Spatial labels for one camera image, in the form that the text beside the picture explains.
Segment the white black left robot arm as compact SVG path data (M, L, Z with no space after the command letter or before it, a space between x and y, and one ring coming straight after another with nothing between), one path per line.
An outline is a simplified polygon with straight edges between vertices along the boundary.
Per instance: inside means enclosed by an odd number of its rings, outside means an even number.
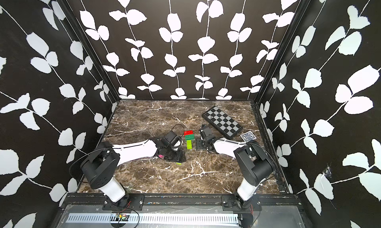
M123 204L128 202L129 195L114 176L117 167L144 157L183 163L186 158L180 149L182 144L182 137L172 130L164 137L126 145L113 145L105 141L84 158L80 168L91 189L102 191L108 203Z

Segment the red lego brick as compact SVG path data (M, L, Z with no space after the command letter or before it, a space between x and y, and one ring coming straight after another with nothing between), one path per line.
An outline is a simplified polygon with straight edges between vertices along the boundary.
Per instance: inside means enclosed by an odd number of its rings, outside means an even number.
M193 130L188 130L188 131L185 131L184 132L184 135L192 135L193 134Z

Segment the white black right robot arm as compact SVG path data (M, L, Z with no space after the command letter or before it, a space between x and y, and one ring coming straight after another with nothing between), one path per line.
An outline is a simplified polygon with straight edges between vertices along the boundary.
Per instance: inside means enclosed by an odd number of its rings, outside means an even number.
M255 140L244 143L226 138L218 139L207 125L202 125L199 132L198 149L227 155L237 161L243 180L237 189L236 199L242 204L250 201L259 186L274 172L272 157Z

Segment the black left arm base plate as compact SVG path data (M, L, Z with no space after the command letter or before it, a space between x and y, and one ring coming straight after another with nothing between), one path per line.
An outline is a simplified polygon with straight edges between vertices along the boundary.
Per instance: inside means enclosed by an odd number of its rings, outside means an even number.
M102 207L103 211L119 212L124 209L141 211L144 203L144 195L141 194L127 194L119 201L113 202L108 196L106 196L105 203Z

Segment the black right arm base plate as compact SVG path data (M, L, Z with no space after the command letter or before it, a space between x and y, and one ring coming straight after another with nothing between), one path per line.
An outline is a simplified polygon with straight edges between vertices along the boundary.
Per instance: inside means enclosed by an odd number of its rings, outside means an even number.
M249 200L244 201L238 194L225 194L221 196L221 206L224 211L232 212L259 212L262 206L257 195L253 195Z

